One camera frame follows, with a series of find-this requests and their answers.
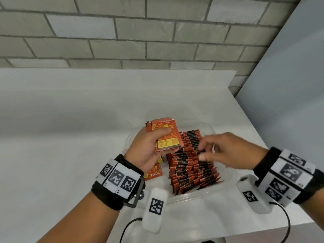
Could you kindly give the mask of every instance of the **plastic tray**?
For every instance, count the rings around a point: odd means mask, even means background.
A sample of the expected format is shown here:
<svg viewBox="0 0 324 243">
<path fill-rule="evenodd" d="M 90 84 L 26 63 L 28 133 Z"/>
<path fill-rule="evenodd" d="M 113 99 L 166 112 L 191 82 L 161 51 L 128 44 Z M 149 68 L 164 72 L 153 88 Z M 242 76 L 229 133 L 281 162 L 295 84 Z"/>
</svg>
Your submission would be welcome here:
<svg viewBox="0 0 324 243">
<path fill-rule="evenodd" d="M 178 127 L 178 130 L 182 131 L 182 132 L 199 129 L 202 136 L 215 134 L 213 127 L 211 127 L 210 125 L 203 123 L 203 122 L 190 123 L 187 125 L 177 125 L 177 127 Z M 138 133 L 138 131 L 130 134 L 127 137 L 126 142 L 125 142 L 125 149 L 128 149 L 130 147 L 130 145 L 133 142 L 137 133 Z M 211 185 L 207 188 L 203 188 L 200 190 L 193 189 L 192 191 L 185 193 L 185 194 L 174 195 L 172 193 L 171 179 L 168 178 L 168 175 L 169 175 L 168 163 L 163 162 L 160 165 L 162 167 L 164 175 L 146 181 L 145 182 L 145 184 L 146 184 L 145 190 L 150 192 L 152 188 L 158 187 L 158 188 L 162 188 L 162 189 L 169 191 L 169 197 L 168 197 L 167 204 L 175 204 L 175 203 L 179 203 L 179 202 L 184 202 L 187 200 L 191 200 L 191 199 L 195 199 L 195 198 L 204 196 L 206 194 L 221 191 L 221 190 L 225 189 L 230 183 L 232 183 L 232 181 L 234 179 L 234 170 L 233 169 L 226 168 L 223 164 L 214 162 L 214 166 L 217 167 L 217 172 L 220 173 L 220 176 L 221 176 L 220 180 L 224 180 L 222 183 L 214 184 L 214 185 Z"/>
</svg>

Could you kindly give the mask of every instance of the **white sensor device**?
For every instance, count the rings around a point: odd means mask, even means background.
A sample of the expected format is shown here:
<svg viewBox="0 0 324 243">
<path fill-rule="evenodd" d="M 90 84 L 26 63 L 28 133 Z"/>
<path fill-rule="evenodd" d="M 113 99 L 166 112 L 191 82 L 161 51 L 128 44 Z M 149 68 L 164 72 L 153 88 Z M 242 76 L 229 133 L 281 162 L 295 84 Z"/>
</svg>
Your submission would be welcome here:
<svg viewBox="0 0 324 243">
<path fill-rule="evenodd" d="M 236 186 L 255 213 L 269 214 L 273 209 L 269 202 L 273 202 L 273 199 L 254 185 L 256 180 L 254 175 L 245 175 L 238 180 Z"/>
<path fill-rule="evenodd" d="M 151 233 L 159 233 L 162 223 L 162 216 L 167 205 L 168 191 L 160 188 L 153 188 L 146 204 L 142 225 Z"/>
</svg>

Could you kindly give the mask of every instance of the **white countertop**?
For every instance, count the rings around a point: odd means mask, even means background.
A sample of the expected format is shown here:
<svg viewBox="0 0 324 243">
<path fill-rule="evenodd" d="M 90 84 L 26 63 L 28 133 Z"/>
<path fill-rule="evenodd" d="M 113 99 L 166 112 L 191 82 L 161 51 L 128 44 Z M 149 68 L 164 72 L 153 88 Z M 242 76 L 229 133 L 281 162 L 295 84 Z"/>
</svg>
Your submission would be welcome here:
<svg viewBox="0 0 324 243">
<path fill-rule="evenodd" d="M 18 71 L 0 70 L 1 242 L 37 241 L 89 192 L 105 160 L 118 155 L 133 128 L 148 119 L 206 122 L 217 133 L 231 131 L 265 146 L 227 89 L 234 72 Z M 125 73 L 131 73 L 132 82 L 118 85 Z M 148 81 L 139 86 L 148 74 Z M 89 76 L 101 85 L 83 84 Z M 105 85 L 103 76 L 113 82 Z M 50 83 L 40 85 L 43 77 Z M 139 77 L 142 81 L 133 84 Z M 154 82 L 157 79 L 165 88 Z M 123 242 L 190 242 L 286 226 L 280 208 L 258 215 L 246 203 L 235 182 L 247 173 L 237 171 L 233 185 L 224 191 L 167 206 L 159 234 L 133 223 Z M 312 222 L 297 205 L 291 204 L 287 212 L 292 225 Z M 142 215 L 141 208 L 124 207 L 108 242 L 119 242 L 125 225 Z"/>
</svg>

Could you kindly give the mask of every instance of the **right hand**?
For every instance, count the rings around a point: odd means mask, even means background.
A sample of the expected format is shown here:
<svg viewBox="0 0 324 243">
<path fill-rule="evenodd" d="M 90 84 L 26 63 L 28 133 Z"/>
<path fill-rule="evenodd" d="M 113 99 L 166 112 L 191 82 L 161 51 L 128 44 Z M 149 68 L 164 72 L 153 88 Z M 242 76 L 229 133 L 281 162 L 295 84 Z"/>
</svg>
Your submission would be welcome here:
<svg viewBox="0 0 324 243">
<path fill-rule="evenodd" d="M 204 136 L 198 150 L 204 149 L 206 152 L 199 155 L 202 161 L 218 161 L 227 167 L 248 170 L 253 170 L 268 152 L 229 132 Z"/>
</svg>

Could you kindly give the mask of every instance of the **black wire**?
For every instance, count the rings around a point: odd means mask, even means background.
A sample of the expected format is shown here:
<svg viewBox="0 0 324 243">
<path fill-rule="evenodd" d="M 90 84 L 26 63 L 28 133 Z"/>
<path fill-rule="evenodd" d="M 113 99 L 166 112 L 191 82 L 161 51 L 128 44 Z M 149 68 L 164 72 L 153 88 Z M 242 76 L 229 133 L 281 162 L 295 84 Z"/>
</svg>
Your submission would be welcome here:
<svg viewBox="0 0 324 243">
<path fill-rule="evenodd" d="M 286 233 L 284 239 L 280 242 L 280 243 L 284 243 L 287 240 L 288 236 L 289 236 L 290 228 L 291 228 L 289 216 L 288 216 L 286 210 L 280 204 L 277 204 L 275 202 L 269 202 L 269 204 L 271 204 L 271 205 L 277 205 L 277 206 L 281 207 L 281 209 L 284 211 L 284 213 L 286 214 L 286 217 L 288 219 L 288 230 L 287 230 L 287 233 Z"/>
<path fill-rule="evenodd" d="M 135 218 L 134 220 L 130 221 L 130 222 L 126 225 L 126 227 L 124 228 L 124 231 L 123 231 L 123 233 L 121 234 L 122 236 L 121 236 L 121 238 L 120 238 L 119 243 L 121 243 L 121 240 L 123 239 L 123 236 L 124 236 L 124 233 L 125 233 L 125 230 L 127 229 L 127 227 L 128 227 L 131 223 L 133 223 L 133 222 L 135 222 L 135 221 L 142 221 L 142 220 L 143 220 L 142 217 L 138 217 L 138 218 Z"/>
</svg>

